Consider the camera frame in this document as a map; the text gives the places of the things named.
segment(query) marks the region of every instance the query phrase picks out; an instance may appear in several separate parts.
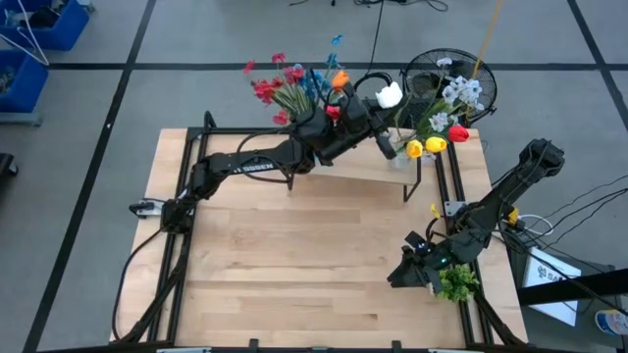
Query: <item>green leaves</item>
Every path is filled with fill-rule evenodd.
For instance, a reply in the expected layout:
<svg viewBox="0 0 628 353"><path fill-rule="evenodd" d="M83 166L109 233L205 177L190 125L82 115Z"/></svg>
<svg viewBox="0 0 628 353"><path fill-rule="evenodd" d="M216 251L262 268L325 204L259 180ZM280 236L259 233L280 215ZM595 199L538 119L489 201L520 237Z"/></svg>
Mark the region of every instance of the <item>green leaves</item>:
<svg viewBox="0 0 628 353"><path fill-rule="evenodd" d="M439 277L443 284L443 291L437 297L454 303L466 302L469 295L473 295L472 289L480 284L467 265L455 265L452 268L440 270Z"/></svg>

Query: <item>flower vase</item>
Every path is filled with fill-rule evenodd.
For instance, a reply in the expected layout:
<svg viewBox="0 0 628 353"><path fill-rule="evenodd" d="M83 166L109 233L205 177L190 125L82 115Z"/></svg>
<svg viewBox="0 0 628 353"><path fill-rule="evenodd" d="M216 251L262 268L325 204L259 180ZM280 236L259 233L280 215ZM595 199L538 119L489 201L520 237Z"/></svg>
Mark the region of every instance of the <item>flower vase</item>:
<svg viewBox="0 0 628 353"><path fill-rule="evenodd" d="M389 160L389 168L394 170L404 170L410 166L412 158L405 153L405 143L407 141L407 137L409 137L409 135L399 135L399 133L395 130L391 132L389 141L391 142L391 146L394 151L396 151L396 156Z"/></svg>

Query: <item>blue object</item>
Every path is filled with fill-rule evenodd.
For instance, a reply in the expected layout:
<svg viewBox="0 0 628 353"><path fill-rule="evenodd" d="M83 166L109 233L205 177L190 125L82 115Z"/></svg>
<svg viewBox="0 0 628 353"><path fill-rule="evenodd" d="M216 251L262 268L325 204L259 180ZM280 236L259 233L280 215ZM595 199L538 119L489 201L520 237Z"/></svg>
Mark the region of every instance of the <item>blue object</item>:
<svg viewBox="0 0 628 353"><path fill-rule="evenodd" d="M27 12L34 12L41 6L50 6L51 3L52 0L22 0ZM18 0L0 0L0 33L23 47L31 48L32 45L20 34L21 32L32 40L28 28L21 27L18 31L16 26L5 25L7 21L5 9L18 14L22 13ZM88 21L87 11L77 0L68 0L53 27L33 28L32 34L37 38L42 49L70 50L79 39L80 33Z"/></svg>
<svg viewBox="0 0 628 353"><path fill-rule="evenodd" d="M0 73L7 68L14 70L15 77L9 91L0 94L0 112L32 112L48 71L22 50L0 50Z"/></svg>

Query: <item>flower bouquet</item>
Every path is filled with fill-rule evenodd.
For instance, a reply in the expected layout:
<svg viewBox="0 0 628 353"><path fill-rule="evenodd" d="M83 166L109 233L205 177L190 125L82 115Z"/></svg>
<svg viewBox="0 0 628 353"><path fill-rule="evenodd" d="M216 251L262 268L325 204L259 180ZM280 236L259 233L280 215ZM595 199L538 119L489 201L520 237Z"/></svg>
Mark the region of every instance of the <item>flower bouquet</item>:
<svg viewBox="0 0 628 353"><path fill-rule="evenodd" d="M403 133L399 129L399 121L412 99L418 99L416 93L410 92L409 99L396 112L394 116L396 130L391 136L391 143L397 151L397 158L393 160L396 166L407 165L413 158L434 159L433 154L445 150L449 143L466 141L469 132L460 125L460 117L469 109L475 111L485 109L478 102L482 92L480 82L462 76L447 76L445 68L451 63L450 58L442 58L436 62L440 68L436 93L411 132Z"/></svg>
<svg viewBox="0 0 628 353"><path fill-rule="evenodd" d="M332 44L339 45L341 39L341 34L335 36ZM298 115L311 110L319 99L332 103L326 105L326 114L332 121L338 120L340 107L333 104L342 97L342 88L349 80L338 62L338 54L332 52L328 55L327 69L324 73L319 70L308 72L300 64L286 66L284 53L274 54L271 61L277 64L275 76L270 81L253 80L251 86L255 96L266 106L275 103L281 108L273 117L273 123L285 126L289 122L294 122ZM254 66L255 62L249 61L244 67L244 73L249 75Z"/></svg>

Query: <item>wooden tabletop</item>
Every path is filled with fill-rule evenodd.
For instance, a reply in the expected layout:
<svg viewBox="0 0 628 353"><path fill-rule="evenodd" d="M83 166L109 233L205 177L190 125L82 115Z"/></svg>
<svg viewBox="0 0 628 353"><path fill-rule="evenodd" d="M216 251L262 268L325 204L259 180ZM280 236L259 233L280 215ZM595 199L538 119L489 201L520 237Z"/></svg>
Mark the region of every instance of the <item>wooden tabletop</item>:
<svg viewBox="0 0 628 353"><path fill-rule="evenodd" d="M184 137L184 129L162 130L146 197L174 196ZM260 136L247 148L272 147L282 138ZM212 135L208 153L235 151L242 139ZM491 184L477 131L456 151L467 200L479 200ZM392 340L405 348L463 347L457 305L426 288L392 289L386 281L403 238L423 232L433 203L440 208L434 163L423 166L421 185L406 204L401 185L390 182L307 175L296 176L288 191L229 177L197 208L176 344L246 346L258 338L262 347L375 348ZM133 248L158 226L158 219L139 221ZM123 334L155 294L165 238L131 263L118 316ZM478 261L489 302L527 340L503 245L493 241ZM162 337L169 311L167 303ZM473 305L471 312L481 341Z"/></svg>

